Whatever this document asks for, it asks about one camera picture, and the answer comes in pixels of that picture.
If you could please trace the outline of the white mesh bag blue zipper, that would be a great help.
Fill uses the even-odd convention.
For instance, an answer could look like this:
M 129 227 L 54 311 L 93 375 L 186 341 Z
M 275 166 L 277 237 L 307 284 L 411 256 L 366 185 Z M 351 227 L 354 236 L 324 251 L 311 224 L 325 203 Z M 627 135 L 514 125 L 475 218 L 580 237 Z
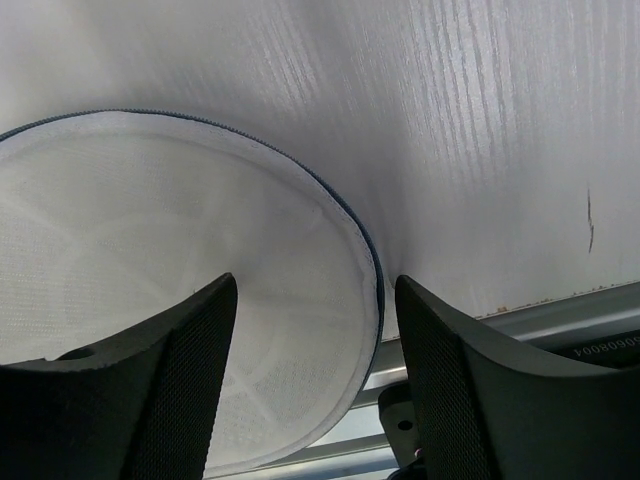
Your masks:
M 224 273 L 238 307 L 205 472 L 314 444 L 382 332 L 384 279 L 353 209 L 300 162 L 204 119 L 105 110 L 1 137 L 1 360 L 53 359 Z

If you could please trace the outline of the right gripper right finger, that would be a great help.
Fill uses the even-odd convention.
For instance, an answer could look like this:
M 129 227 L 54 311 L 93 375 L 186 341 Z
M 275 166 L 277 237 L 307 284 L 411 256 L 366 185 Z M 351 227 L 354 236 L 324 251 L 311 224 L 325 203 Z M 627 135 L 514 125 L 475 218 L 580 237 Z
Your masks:
M 639 371 L 498 332 L 412 278 L 396 315 L 430 479 L 635 479 Z

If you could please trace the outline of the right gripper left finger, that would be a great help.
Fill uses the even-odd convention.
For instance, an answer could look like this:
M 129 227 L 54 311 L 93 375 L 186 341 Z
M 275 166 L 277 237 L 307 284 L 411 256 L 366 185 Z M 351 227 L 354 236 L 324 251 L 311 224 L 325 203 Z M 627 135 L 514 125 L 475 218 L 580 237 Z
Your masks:
M 101 341 L 3 366 L 2 477 L 201 478 L 237 301 L 224 274 Z

